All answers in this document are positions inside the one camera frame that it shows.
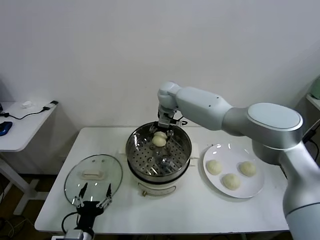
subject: white side table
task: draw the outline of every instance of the white side table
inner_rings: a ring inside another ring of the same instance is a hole
[[[48,102],[35,102],[35,106],[29,108],[21,108],[22,102],[2,102],[1,104],[4,113],[10,113],[15,117],[21,118],[26,114],[39,112]],[[53,107],[39,114],[27,116],[21,120],[14,119],[13,117],[0,117],[0,123],[13,122],[9,132],[4,136],[0,136],[0,152],[19,152],[23,150],[55,108]],[[10,180],[10,183],[3,190],[2,194],[6,195],[12,184],[24,192],[13,212],[14,215],[21,215],[29,200],[46,200],[48,192],[37,192],[35,190],[39,180],[33,179],[28,184],[6,163],[4,157],[0,158],[0,173]]]

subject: metal pot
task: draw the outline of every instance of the metal pot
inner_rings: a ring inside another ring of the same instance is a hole
[[[137,128],[126,142],[126,156],[130,170],[140,180],[150,184],[167,184],[177,180],[187,170],[192,145],[182,128],[170,126],[164,147],[152,143],[157,122]]]

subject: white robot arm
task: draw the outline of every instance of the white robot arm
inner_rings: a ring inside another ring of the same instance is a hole
[[[219,95],[173,82],[164,83],[157,95],[162,128],[180,111],[206,129],[251,138],[254,153],[266,163],[281,165],[287,175],[283,211],[293,238],[319,238],[320,170],[302,143],[299,113],[272,103],[236,108]]]

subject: white table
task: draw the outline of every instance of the white table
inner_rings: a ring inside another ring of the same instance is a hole
[[[96,154],[115,156],[123,167],[122,183],[112,204],[95,219],[97,234],[218,234],[286,231],[282,199],[287,180],[278,166],[262,161],[265,174],[263,190],[250,199],[236,199],[218,191],[200,174],[201,160],[193,159],[183,176],[183,184],[167,196],[142,196],[132,179],[124,152],[132,127],[83,128],[35,222],[44,232],[61,232],[63,217],[76,208],[66,199],[64,183],[69,171],[82,159]],[[232,137],[222,131],[185,127],[202,152],[211,144],[238,143],[252,152],[247,137]],[[65,229],[76,226],[76,216],[65,222]]]
[[[21,104],[22,102],[1,102],[3,112],[10,113],[17,118],[21,118],[29,113],[39,112],[48,102],[34,102],[34,106],[29,108],[21,108]],[[21,120],[14,119],[10,116],[1,116],[0,123],[13,122],[13,125],[6,135],[0,136],[0,152],[19,152],[23,150],[55,108],[56,107],[53,107],[39,114],[27,116]],[[24,192],[24,195],[13,212],[14,215],[21,215],[29,200],[46,199],[48,192],[36,192],[35,190],[39,182],[38,179],[33,179],[31,183],[28,184],[2,158],[0,158],[0,173],[10,180],[3,194],[7,194],[12,184]]]

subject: blue computer mouse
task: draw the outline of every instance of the blue computer mouse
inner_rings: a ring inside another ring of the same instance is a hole
[[[0,136],[6,135],[12,127],[12,121],[0,123]]]

